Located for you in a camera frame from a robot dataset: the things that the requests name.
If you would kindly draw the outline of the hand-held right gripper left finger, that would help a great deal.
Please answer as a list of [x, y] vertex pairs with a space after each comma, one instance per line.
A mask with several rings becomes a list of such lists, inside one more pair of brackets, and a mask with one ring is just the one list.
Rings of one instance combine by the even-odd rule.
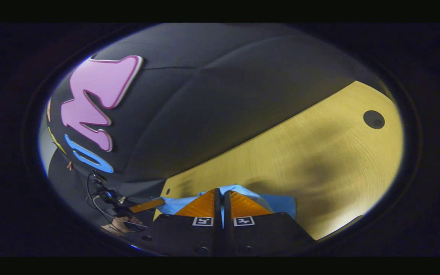
[[159, 256], [214, 256], [222, 231], [220, 202], [220, 190], [212, 189], [177, 214], [161, 214], [148, 228], [124, 238], [132, 247]]

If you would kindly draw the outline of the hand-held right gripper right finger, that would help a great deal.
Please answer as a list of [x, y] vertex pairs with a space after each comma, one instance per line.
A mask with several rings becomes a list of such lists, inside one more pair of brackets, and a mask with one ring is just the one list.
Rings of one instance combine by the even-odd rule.
[[268, 211], [236, 191], [229, 190], [224, 199], [228, 256], [295, 256], [317, 244], [286, 212]]

